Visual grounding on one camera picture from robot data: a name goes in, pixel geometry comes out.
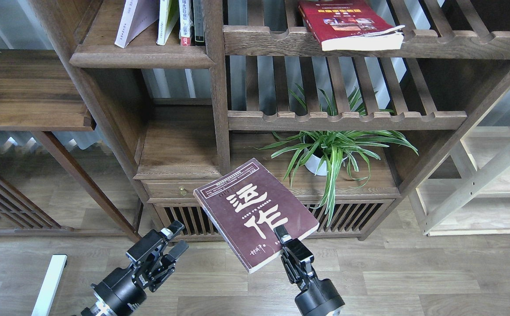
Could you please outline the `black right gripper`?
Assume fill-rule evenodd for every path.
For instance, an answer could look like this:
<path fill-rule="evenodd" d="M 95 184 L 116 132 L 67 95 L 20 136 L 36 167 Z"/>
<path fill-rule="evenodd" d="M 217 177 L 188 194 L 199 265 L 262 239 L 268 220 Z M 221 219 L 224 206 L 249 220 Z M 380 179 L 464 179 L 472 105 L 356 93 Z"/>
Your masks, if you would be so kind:
<path fill-rule="evenodd" d="M 320 280 L 313 266 L 312 252 L 299 240 L 291 238 L 284 225 L 274 228 L 283 253 L 281 260 L 292 284 L 299 287 L 295 304 L 303 316 L 339 316 L 345 305 L 330 279 Z"/>

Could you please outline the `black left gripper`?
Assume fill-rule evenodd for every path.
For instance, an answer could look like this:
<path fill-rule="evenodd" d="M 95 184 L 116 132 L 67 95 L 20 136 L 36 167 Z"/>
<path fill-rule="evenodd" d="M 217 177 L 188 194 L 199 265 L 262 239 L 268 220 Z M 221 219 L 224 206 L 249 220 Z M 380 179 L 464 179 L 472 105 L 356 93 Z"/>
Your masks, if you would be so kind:
<path fill-rule="evenodd" d="M 127 268 L 116 268 L 99 284 L 92 284 L 98 299 L 89 308 L 90 316 L 130 316 L 147 298 L 145 288 L 155 292 L 175 271 L 175 264 L 189 248 L 184 240 L 163 254 L 169 241 L 184 230 L 184 224 L 173 221 L 160 232 L 151 230 L 126 253 Z"/>

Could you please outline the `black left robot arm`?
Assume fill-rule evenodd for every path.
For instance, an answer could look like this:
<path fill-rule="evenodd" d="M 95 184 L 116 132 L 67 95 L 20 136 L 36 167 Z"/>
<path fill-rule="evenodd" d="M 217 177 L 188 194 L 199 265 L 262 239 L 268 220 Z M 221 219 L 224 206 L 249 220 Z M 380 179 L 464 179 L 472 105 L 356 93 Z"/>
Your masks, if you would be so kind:
<path fill-rule="evenodd" d="M 151 230 L 126 253 L 130 259 L 127 268 L 116 268 L 99 284 L 92 284 L 98 300 L 84 308 L 83 316 L 129 316 L 146 300 L 144 291 L 155 292 L 175 271 L 179 256 L 188 248 L 181 240 L 170 252 L 163 254 L 167 244 L 183 230 L 175 220 L 161 231 Z"/>

